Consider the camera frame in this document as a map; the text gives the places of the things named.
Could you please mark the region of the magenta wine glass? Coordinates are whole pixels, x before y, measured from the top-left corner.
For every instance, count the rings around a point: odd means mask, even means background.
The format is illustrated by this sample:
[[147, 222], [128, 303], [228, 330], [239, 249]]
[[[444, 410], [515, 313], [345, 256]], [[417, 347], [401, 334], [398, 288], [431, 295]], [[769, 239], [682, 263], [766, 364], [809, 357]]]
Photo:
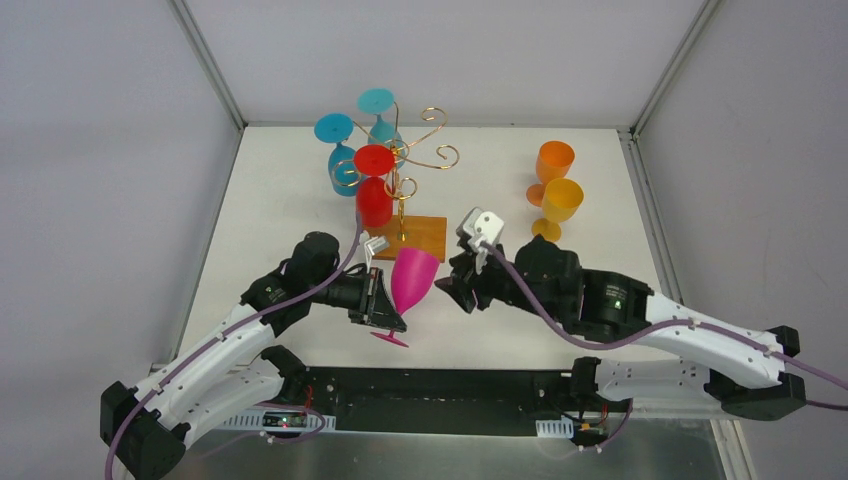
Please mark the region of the magenta wine glass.
[[[412, 248], [400, 251], [390, 275], [388, 293], [401, 316], [428, 294], [439, 266], [438, 260], [424, 251]], [[408, 345], [396, 337], [397, 333], [377, 328], [371, 335], [407, 348]]]

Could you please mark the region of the yellow wine glass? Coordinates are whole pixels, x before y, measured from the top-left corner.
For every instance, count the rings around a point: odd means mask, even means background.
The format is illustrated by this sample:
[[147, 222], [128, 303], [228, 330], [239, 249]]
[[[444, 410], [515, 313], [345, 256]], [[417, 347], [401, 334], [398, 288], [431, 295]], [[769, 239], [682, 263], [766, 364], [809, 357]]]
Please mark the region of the yellow wine glass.
[[542, 236], [549, 242], [556, 242], [562, 236], [561, 225], [571, 219], [585, 198], [579, 183], [557, 178], [545, 186], [541, 200], [542, 217], [531, 226], [533, 236]]

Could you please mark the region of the orange wine glass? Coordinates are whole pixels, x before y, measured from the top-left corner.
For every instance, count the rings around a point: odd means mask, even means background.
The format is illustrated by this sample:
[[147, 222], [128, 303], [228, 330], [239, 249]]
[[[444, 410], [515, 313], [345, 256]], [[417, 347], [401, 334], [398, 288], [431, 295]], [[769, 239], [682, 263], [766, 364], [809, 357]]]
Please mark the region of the orange wine glass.
[[575, 157], [572, 146], [562, 141], [548, 141], [539, 148], [535, 163], [537, 182], [529, 186], [525, 194], [531, 205], [541, 205], [547, 184], [565, 177]]

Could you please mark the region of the blue wine glass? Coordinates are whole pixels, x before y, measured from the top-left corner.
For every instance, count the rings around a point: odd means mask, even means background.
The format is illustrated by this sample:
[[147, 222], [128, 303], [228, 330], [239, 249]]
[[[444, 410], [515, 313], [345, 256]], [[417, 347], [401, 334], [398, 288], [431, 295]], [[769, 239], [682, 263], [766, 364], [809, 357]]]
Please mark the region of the blue wine glass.
[[343, 113], [327, 114], [313, 128], [320, 142], [334, 146], [328, 157], [328, 176], [335, 193], [343, 197], [354, 197], [361, 180], [353, 163], [356, 151], [346, 144], [353, 129], [352, 119]]

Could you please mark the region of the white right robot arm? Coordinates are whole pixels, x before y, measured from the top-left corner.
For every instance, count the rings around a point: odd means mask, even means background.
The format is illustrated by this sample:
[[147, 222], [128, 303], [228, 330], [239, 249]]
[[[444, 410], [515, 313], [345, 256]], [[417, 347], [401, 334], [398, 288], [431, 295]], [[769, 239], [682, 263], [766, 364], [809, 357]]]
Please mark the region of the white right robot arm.
[[472, 313], [499, 301], [539, 316], [567, 343], [606, 352], [629, 345], [674, 355], [626, 363], [581, 358], [567, 384], [583, 410], [604, 400], [709, 399], [730, 415], [775, 421], [807, 403], [804, 380], [786, 370], [800, 350], [795, 329], [735, 327], [687, 308], [626, 275], [587, 269], [578, 255], [534, 237], [507, 260], [501, 246], [450, 259], [435, 286]]

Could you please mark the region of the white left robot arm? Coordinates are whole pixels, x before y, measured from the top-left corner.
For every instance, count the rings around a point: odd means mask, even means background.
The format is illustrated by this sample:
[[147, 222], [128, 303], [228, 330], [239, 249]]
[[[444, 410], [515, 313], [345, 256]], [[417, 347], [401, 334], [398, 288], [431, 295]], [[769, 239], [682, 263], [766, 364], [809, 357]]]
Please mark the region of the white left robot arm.
[[305, 366], [276, 339], [315, 304], [341, 308], [355, 324], [405, 331], [382, 270], [347, 263], [334, 236], [306, 234], [204, 339], [133, 386], [110, 385], [100, 407], [105, 478], [121, 463], [135, 479], [160, 479], [229, 417], [273, 398], [297, 402]]

